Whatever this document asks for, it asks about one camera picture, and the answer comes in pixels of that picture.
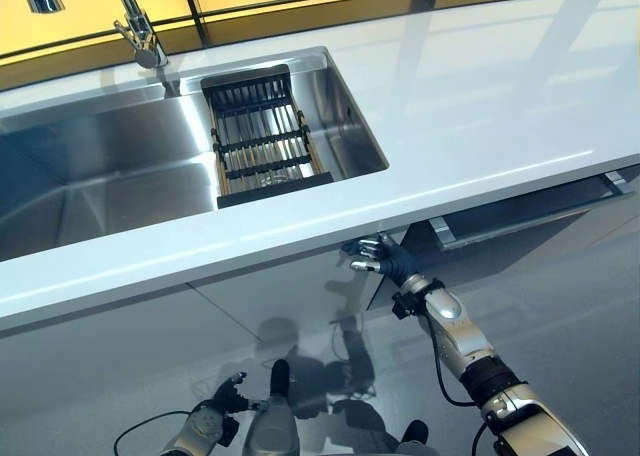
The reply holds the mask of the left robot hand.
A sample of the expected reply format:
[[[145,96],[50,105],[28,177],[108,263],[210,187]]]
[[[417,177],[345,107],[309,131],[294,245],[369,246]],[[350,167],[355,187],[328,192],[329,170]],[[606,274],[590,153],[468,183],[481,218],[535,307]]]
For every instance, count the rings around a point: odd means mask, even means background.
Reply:
[[[236,372],[218,387],[212,398],[212,405],[218,412],[235,414],[249,410],[257,411],[262,407],[260,401],[249,399],[239,392],[238,386],[246,377],[246,372]]]

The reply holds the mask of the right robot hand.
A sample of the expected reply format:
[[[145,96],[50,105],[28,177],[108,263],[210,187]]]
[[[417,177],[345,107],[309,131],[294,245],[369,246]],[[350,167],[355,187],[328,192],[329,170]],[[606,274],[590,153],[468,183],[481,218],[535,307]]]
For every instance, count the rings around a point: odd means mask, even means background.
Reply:
[[[351,258],[352,270],[381,274],[398,288],[418,273],[414,256],[386,232],[347,241],[341,251]]]

